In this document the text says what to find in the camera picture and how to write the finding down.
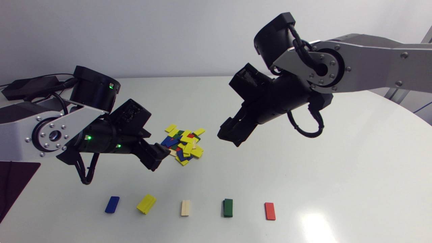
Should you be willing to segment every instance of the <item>pile of blocks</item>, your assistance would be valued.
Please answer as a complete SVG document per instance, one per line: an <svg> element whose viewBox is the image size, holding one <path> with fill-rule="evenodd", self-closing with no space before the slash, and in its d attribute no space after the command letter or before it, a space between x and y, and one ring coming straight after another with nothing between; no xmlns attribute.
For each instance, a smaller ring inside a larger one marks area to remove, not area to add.
<svg viewBox="0 0 432 243"><path fill-rule="evenodd" d="M200 128L194 132L181 131L175 124L171 124L165 131L168 132L168 136L161 145L169 148L170 155L174 156L181 165L185 166L193 157L199 159L203 155L204 149L197 143L201 140L199 136L206 130Z"/></svg>

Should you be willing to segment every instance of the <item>colored block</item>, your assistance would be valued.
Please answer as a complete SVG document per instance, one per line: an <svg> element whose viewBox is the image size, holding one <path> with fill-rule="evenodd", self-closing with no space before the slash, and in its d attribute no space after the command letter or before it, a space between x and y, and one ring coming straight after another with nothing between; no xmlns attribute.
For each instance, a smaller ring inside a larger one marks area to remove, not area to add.
<svg viewBox="0 0 432 243"><path fill-rule="evenodd" d="M171 146L173 146L174 144L178 144L179 142L178 142L178 140L177 139L171 139L170 141L168 141L168 142L166 142L165 143L165 145L167 146L167 147L171 147Z"/></svg>
<svg viewBox="0 0 432 243"><path fill-rule="evenodd" d="M186 160L186 158L183 156L183 150L177 151L177 156L180 159L180 161Z"/></svg>
<svg viewBox="0 0 432 243"><path fill-rule="evenodd" d="M187 165L187 163L189 163L189 161L188 160L184 160L184 161L181 161L180 160L180 158L177 156L176 158L175 158L181 165L183 165L183 166L185 166L185 165Z"/></svg>
<svg viewBox="0 0 432 243"><path fill-rule="evenodd" d="M194 140L193 140L192 138L190 138L190 137L182 136L182 137L180 138L180 141L185 142L185 143L188 143L188 144L191 144Z"/></svg>
<svg viewBox="0 0 432 243"><path fill-rule="evenodd" d="M140 210L143 214L149 213L150 209L155 204L156 198L147 194L144 199L138 204L137 209Z"/></svg>
<svg viewBox="0 0 432 243"><path fill-rule="evenodd" d="M197 135L197 136L199 136L199 135L203 134L205 131L206 130L204 130L203 128L200 128L200 129L194 131L194 134Z"/></svg>
<svg viewBox="0 0 432 243"><path fill-rule="evenodd" d="M169 151L170 151L169 155L174 156L174 157L177 156L177 151L175 151L173 149L170 149Z"/></svg>
<svg viewBox="0 0 432 243"><path fill-rule="evenodd" d="M188 154L190 154L191 151L192 151L192 148L193 148L193 147L194 147L193 144L186 144L186 146L185 146L184 149L183 149L183 153L188 153Z"/></svg>
<svg viewBox="0 0 432 243"><path fill-rule="evenodd" d="M272 202L266 202L264 203L264 206L266 207L266 218L267 220L276 220L276 215L274 213L274 205Z"/></svg>
<svg viewBox="0 0 432 243"><path fill-rule="evenodd" d="M171 148L170 148L170 149L176 150L176 149L177 149L177 147L178 147L178 144L174 144L174 145L172 145L172 146L171 146Z"/></svg>
<svg viewBox="0 0 432 243"><path fill-rule="evenodd" d="M232 217L232 199L223 200L223 216Z"/></svg>
<svg viewBox="0 0 432 243"><path fill-rule="evenodd" d="M120 197L111 197L105 209L105 213L113 214L117 208L118 200L120 200Z"/></svg>
<svg viewBox="0 0 432 243"><path fill-rule="evenodd" d="M181 135L183 137L187 137L189 134L191 134L191 131L190 130L185 130Z"/></svg>
<svg viewBox="0 0 432 243"><path fill-rule="evenodd" d="M170 140L171 140L171 137L166 137L166 138L162 141L161 145L162 145L162 146L166 146L166 143L169 142Z"/></svg>
<svg viewBox="0 0 432 243"><path fill-rule="evenodd" d="M178 133L178 131L179 130L177 128L174 128L171 132L168 133L168 136L169 137L174 137L174 135L176 135Z"/></svg>
<svg viewBox="0 0 432 243"><path fill-rule="evenodd" d="M172 130L174 130L174 128L176 128L177 126L175 125L175 124L171 124L170 126L168 126L166 129L165 129L165 131L166 132L171 132Z"/></svg>
<svg viewBox="0 0 432 243"><path fill-rule="evenodd" d="M189 216L189 207L191 205L191 201L190 200L183 200L181 201L181 213L180 215L182 217L187 217Z"/></svg>

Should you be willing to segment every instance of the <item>robotic arm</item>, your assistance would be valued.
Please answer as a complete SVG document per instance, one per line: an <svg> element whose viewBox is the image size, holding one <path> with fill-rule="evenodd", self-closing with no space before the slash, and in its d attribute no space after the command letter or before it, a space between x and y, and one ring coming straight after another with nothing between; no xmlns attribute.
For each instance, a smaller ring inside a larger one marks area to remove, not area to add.
<svg viewBox="0 0 432 243"><path fill-rule="evenodd" d="M308 43L294 25L292 15L282 13L255 36L255 49L278 78L250 64L236 73L229 84L244 102L234 118L221 125L220 139L238 147L258 124L282 114L302 135L317 137L324 128L319 111L331 103L332 93L380 87L432 93L432 45L359 34ZM318 122L315 133L301 130L291 114L306 103Z"/></svg>

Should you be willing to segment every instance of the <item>white wall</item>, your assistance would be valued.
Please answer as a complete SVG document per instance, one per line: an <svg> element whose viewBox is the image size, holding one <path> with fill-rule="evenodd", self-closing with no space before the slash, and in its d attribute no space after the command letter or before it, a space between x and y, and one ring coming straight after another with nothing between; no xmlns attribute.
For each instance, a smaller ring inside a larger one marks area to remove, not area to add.
<svg viewBox="0 0 432 243"><path fill-rule="evenodd" d="M114 78L232 75L266 70L255 34L290 11L306 40L365 33L419 42L429 0L3 0L0 83L73 72Z"/></svg>

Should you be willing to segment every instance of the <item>blue block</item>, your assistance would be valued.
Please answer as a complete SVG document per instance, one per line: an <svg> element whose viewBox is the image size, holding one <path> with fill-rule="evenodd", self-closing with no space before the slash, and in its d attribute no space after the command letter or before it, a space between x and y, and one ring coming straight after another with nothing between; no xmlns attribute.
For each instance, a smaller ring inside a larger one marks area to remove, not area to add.
<svg viewBox="0 0 432 243"><path fill-rule="evenodd" d="M167 137L164 139L164 141L162 141L161 145L162 145L162 146L166 146L166 143L169 142L169 141L171 140L171 138L172 138L172 137L168 137L168 136L167 136Z"/></svg>
<svg viewBox="0 0 432 243"><path fill-rule="evenodd" d="M180 161L185 161L186 158L183 157L183 149L180 149L179 151L177 151L177 156L180 159Z"/></svg>
<svg viewBox="0 0 432 243"><path fill-rule="evenodd" d="M118 200L120 200L120 197L111 197L109 199L107 208L105 209L105 213L109 213L109 214L114 213L117 207Z"/></svg>
<svg viewBox="0 0 432 243"><path fill-rule="evenodd" d="M165 142L165 146L167 146L167 147L171 147L174 144L178 144L178 140L177 139L173 139L171 141Z"/></svg>

